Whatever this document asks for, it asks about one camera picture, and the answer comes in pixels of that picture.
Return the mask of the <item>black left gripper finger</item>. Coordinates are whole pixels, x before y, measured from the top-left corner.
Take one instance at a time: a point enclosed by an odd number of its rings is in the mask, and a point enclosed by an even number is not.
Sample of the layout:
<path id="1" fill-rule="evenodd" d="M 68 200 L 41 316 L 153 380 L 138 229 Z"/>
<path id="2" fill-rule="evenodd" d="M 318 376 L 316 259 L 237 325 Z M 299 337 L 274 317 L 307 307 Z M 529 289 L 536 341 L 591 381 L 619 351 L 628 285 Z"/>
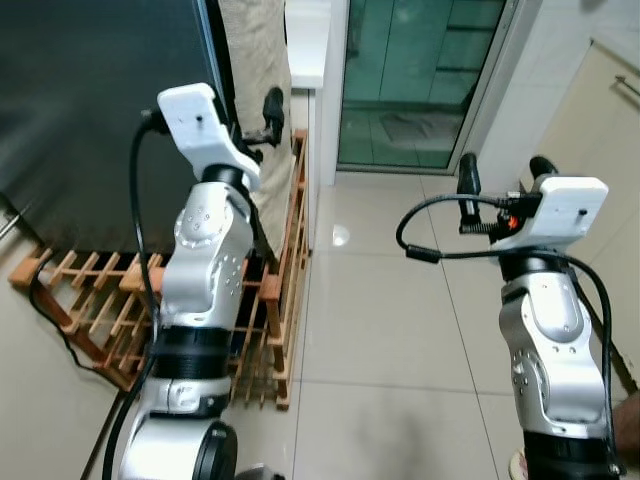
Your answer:
<path id="1" fill-rule="evenodd" d="M 264 97 L 262 118 L 265 120 L 262 131 L 262 142 L 266 145 L 278 146 L 283 137 L 285 124 L 285 96 L 282 88 L 271 87 Z"/>

